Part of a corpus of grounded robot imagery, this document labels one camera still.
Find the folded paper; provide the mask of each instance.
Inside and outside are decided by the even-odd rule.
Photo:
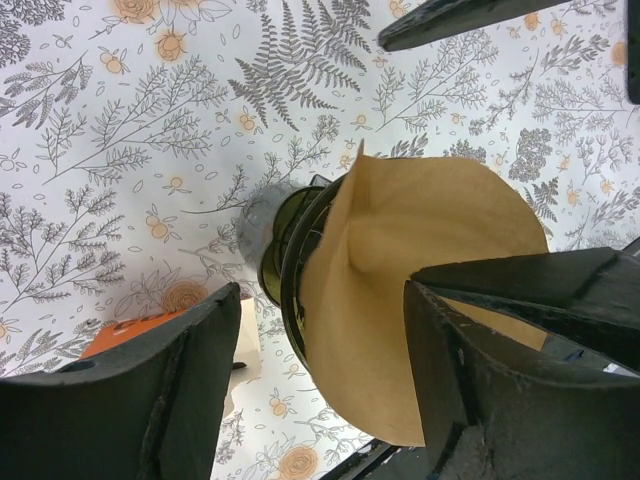
[[[466,158],[379,159],[345,176],[301,283],[305,354],[335,411],[395,445],[422,446],[403,317],[403,288],[423,267],[547,252],[527,203]],[[477,322],[540,350],[546,334],[449,302]]]

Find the white tablecloth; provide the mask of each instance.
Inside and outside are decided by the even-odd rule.
[[[403,0],[0,1],[0,372],[59,368],[102,322],[230,280],[257,186],[335,178],[366,140],[463,155],[532,205],[552,249],[640,233],[640,109],[621,0],[576,0],[420,49]],[[326,408],[258,296],[261,378],[213,478],[317,478],[367,437]]]

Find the cream colored paper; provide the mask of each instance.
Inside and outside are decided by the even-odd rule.
[[[229,389],[224,399],[224,411],[222,418],[233,411],[233,389],[242,382],[249,381],[260,374],[260,337],[256,321],[256,309],[253,298],[242,301],[242,317],[240,319],[240,333],[236,351],[233,354],[234,362],[243,362],[247,366],[240,370],[233,370],[229,379]]]
[[[347,421],[386,442],[420,446],[425,439],[404,331],[405,280],[428,265],[543,253],[546,238],[527,203],[474,160],[387,160],[360,148],[303,273],[307,360],[319,391]],[[540,330],[451,304],[542,348]]]

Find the black metal part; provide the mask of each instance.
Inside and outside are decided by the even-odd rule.
[[[437,295],[502,313],[640,374],[640,259],[610,248],[426,268]]]
[[[209,480],[240,287],[56,373],[0,379],[0,478]]]
[[[640,379],[524,347],[454,310],[420,274],[404,301],[429,479],[637,477]]]
[[[388,52],[407,50],[527,13],[564,0],[426,0],[378,36]],[[640,0],[627,0],[627,93],[640,104]]]

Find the table surface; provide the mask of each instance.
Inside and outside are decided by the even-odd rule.
[[[263,372],[234,392],[212,478],[318,478],[368,437],[314,390],[243,265],[234,225],[252,191],[336,178],[365,139],[369,154],[476,158],[552,250],[637,237],[624,2],[385,54],[377,32],[411,3],[3,4],[0,375],[59,368],[103,322],[238,281],[257,297]]]

